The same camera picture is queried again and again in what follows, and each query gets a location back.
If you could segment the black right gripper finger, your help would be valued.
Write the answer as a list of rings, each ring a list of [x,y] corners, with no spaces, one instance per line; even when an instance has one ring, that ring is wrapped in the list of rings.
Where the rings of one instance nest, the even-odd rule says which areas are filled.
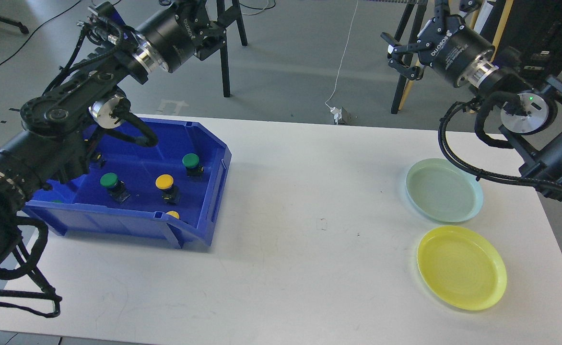
[[[420,66],[410,66],[404,63],[403,57],[397,53],[391,53],[388,56],[388,65],[398,74],[410,81],[421,80],[424,74],[423,68]]]
[[[382,32],[380,37],[386,41],[388,44],[387,53],[388,54],[406,54],[406,53],[416,53],[422,50],[421,43],[414,42],[408,45],[401,45],[395,37],[389,33]]]

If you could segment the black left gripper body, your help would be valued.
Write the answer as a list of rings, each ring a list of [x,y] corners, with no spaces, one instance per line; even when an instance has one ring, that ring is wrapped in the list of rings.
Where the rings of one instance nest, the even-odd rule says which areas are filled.
[[[174,0],[137,26],[137,36],[154,49],[161,68],[172,73],[191,57],[208,59],[226,42],[228,17],[209,18],[204,0]]]

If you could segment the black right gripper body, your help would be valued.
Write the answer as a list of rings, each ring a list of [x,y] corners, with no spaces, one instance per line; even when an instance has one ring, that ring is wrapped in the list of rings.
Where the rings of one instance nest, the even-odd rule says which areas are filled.
[[[459,15],[428,20],[416,42],[421,43],[421,51],[400,54],[404,63],[430,67],[455,88],[466,83],[479,88],[497,70],[490,62],[494,46],[467,27]]]

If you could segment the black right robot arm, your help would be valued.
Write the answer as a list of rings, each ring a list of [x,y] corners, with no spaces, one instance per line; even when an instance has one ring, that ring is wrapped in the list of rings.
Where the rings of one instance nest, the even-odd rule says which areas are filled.
[[[550,76],[538,89],[515,70],[490,62],[494,46],[468,28],[459,15],[437,11],[417,41],[403,45],[389,33],[387,63],[409,80],[419,80],[428,66],[453,87],[470,84],[471,101],[452,104],[441,118],[437,142],[446,159],[476,179],[531,186],[546,198],[562,201],[562,81]],[[474,133],[490,147],[513,149],[524,160],[519,175],[472,166],[452,151],[447,126],[461,110],[477,111]]]

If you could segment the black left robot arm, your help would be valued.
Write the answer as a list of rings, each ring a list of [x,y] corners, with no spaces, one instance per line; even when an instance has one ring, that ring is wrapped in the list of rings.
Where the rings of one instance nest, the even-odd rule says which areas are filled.
[[[221,53],[222,87],[229,96],[228,27],[236,23],[247,45],[241,5],[217,2],[210,19],[204,0],[162,0],[162,9],[137,28],[127,26],[109,1],[90,7],[80,22],[79,39],[68,63],[40,96],[20,109],[23,131],[0,147],[0,280],[28,276],[40,292],[0,289],[0,297],[41,299],[53,304],[44,313],[55,318],[62,298],[37,268],[48,242],[48,225],[18,215],[38,190],[50,190],[50,180],[65,184],[90,172],[100,161],[96,148],[105,135],[154,147],[156,134],[130,111],[118,87],[127,76],[140,84],[157,67],[172,73],[191,57],[205,60]],[[13,303],[0,307],[18,308]]]

